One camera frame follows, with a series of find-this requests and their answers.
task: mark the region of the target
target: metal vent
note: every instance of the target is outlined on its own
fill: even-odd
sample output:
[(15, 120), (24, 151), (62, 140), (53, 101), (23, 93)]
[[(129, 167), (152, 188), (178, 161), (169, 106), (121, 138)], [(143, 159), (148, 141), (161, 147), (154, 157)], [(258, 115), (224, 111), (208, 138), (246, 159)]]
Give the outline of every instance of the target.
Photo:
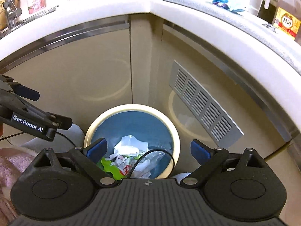
[(219, 103), (176, 61), (172, 68), (170, 86), (218, 146), (229, 148), (243, 135)]
[(178, 70), (178, 74), (174, 86), (179, 93), (183, 91), (186, 78), (187, 76), (181, 70)]

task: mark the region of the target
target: red and yellow label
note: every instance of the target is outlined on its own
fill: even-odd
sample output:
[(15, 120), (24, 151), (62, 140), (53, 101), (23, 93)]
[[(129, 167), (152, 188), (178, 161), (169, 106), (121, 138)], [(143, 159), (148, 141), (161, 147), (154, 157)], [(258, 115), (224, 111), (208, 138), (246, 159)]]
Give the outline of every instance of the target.
[(298, 20), (294, 15), (282, 8), (278, 8), (274, 26), (284, 31), (293, 40), (296, 39), (300, 24), (301, 21)]

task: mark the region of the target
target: black cable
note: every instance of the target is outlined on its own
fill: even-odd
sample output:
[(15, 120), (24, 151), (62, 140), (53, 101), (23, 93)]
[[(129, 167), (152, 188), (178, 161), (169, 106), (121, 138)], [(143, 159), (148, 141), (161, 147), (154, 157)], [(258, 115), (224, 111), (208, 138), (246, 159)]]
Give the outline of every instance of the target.
[(9, 139), (9, 138), (12, 138), (12, 137), (15, 137), (15, 136), (18, 136), (18, 135), (23, 134), (23, 133), (25, 133), (25, 132), (20, 132), (20, 133), (14, 134), (14, 135), (7, 136), (7, 137), (5, 137), (5, 138), (0, 139), (0, 141)]
[(68, 138), (66, 137), (64, 134), (57, 132), (58, 135), (61, 135), (62, 137), (64, 137), (65, 139), (67, 139), (74, 147), (76, 147), (76, 145)]
[(152, 149), (152, 150), (146, 152), (145, 154), (143, 154), (143, 155), (136, 161), (136, 163), (135, 163), (135, 164), (132, 166), (132, 168), (130, 169), (130, 171), (129, 171), (128, 175), (127, 175), (127, 178), (131, 178), (131, 175), (132, 175), (132, 173), (134, 172), (136, 166), (141, 162), (141, 160), (142, 160), (144, 157), (146, 157), (146, 156), (147, 156), (148, 154), (150, 154), (151, 152), (155, 152), (155, 151), (161, 151), (161, 152), (164, 152), (165, 154), (168, 154), (168, 155), (172, 158), (172, 160), (173, 160), (173, 168), (172, 168), (170, 174), (168, 175), (168, 177), (169, 177), (169, 176), (171, 175), (171, 173), (173, 172), (174, 168), (175, 168), (175, 160), (174, 160), (173, 156), (172, 156), (168, 151), (166, 151), (166, 150), (164, 150), (164, 149)]

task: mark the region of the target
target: silver bolt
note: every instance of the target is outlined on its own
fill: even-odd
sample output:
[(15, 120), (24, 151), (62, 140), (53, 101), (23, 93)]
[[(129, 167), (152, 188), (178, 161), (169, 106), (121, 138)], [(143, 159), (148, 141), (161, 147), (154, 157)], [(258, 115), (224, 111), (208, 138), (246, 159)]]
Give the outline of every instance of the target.
[(100, 183), (103, 185), (111, 185), (111, 184), (115, 183), (115, 179), (113, 179), (112, 177), (103, 177), (100, 180)]
[(183, 179), (183, 183), (186, 185), (194, 185), (198, 183), (198, 180), (194, 177), (187, 177)]

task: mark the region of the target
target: chrome faucet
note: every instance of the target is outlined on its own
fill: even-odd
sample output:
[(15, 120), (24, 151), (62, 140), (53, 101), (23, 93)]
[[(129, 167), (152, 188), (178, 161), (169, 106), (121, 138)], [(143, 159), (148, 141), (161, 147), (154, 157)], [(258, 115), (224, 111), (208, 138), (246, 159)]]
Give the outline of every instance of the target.
[(14, 2), (15, 0), (4, 0), (3, 3), (3, 8), (5, 9), (6, 22), (9, 30), (16, 27), (16, 18), (22, 14), (22, 9), (17, 8)]

